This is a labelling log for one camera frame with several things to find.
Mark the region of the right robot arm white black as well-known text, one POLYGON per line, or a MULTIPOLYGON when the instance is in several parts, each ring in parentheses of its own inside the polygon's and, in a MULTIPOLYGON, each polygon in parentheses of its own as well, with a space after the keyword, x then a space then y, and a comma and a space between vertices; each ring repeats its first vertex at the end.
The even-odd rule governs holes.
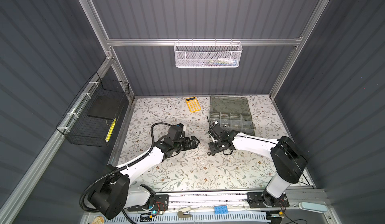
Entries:
POLYGON ((209 123, 209 155, 217 153, 231 155, 235 150, 248 151, 271 159, 276 173, 263 192, 257 197, 268 208, 288 207, 285 191, 299 182, 308 164, 300 148, 287 136, 279 139, 266 139, 245 133, 224 130, 216 122, 209 123))

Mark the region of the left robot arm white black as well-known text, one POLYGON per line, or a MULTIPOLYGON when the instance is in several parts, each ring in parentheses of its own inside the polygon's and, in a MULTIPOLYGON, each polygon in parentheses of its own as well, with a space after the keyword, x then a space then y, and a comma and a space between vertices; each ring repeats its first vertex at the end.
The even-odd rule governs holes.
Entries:
POLYGON ((156 193, 144 184, 132 189, 132 182, 166 159, 196 149, 200 143, 195 136, 185 135, 183 124, 167 126, 167 135, 158 140, 155 140, 153 130, 150 131, 151 146, 148 151, 119 166, 109 164, 106 167, 108 172, 82 193, 79 200, 81 209, 89 213, 102 213, 109 220, 133 207, 152 209, 156 193))

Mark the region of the green transparent compartment organizer box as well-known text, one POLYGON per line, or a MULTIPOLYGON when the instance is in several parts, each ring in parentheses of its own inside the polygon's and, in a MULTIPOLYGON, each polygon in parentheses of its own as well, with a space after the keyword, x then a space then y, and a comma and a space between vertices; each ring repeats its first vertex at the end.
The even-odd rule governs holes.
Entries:
POLYGON ((211 124, 219 124, 223 130, 236 130, 255 136, 255 126, 246 97, 211 96, 211 124))

